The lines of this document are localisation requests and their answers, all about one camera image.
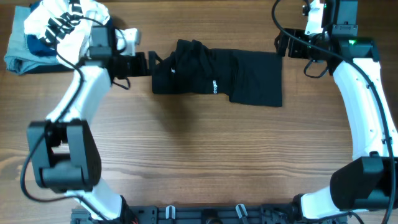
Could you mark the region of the black polo shirt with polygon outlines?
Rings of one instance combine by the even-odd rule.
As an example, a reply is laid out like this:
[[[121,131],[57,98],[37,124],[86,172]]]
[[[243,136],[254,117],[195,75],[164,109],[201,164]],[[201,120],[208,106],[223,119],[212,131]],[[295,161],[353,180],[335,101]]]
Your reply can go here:
[[[232,103],[282,106],[282,58],[276,53],[209,49],[180,39],[151,77],[158,95],[223,93]]]

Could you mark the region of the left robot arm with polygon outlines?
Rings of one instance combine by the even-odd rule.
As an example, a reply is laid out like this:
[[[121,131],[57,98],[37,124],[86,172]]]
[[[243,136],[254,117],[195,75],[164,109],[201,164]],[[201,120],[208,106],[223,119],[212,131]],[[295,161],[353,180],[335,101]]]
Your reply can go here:
[[[123,196],[101,177],[101,158],[90,123],[115,80],[149,74],[145,55],[136,52],[136,28],[93,26],[88,51],[72,64],[74,77],[57,107],[27,128],[29,155],[37,185],[73,198],[93,223],[139,223]]]

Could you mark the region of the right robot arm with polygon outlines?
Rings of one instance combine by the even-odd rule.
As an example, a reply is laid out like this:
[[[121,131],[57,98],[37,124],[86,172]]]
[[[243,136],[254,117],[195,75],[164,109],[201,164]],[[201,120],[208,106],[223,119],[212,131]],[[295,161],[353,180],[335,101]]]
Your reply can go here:
[[[333,173],[328,186],[294,197],[291,222],[318,223],[361,212],[397,208],[397,128],[381,82],[375,41],[358,36],[357,1],[305,1],[303,30],[281,27],[275,38],[280,56],[325,62],[342,95],[351,130],[349,164]]]

